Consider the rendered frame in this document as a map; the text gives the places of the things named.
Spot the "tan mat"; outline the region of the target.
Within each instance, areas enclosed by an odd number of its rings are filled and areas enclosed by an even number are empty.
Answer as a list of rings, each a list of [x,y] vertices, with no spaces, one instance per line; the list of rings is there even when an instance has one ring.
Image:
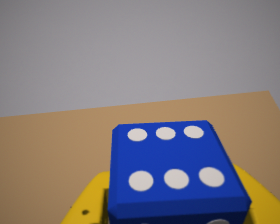
[[[258,91],[0,117],[0,224],[60,224],[91,180],[110,171],[117,125],[199,120],[280,200],[280,109]]]

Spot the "blue die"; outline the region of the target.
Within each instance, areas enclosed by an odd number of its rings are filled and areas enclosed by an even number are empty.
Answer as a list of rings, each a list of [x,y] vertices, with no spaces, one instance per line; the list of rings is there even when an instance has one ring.
[[[112,130],[110,224],[243,224],[251,203],[207,120]]]

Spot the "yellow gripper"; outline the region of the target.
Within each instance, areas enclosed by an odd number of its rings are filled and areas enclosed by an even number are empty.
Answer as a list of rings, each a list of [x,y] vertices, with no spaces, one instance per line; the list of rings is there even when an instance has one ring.
[[[233,165],[252,200],[243,224],[280,224],[280,201],[250,174]],[[110,171],[96,175],[60,224],[108,224],[109,178]]]

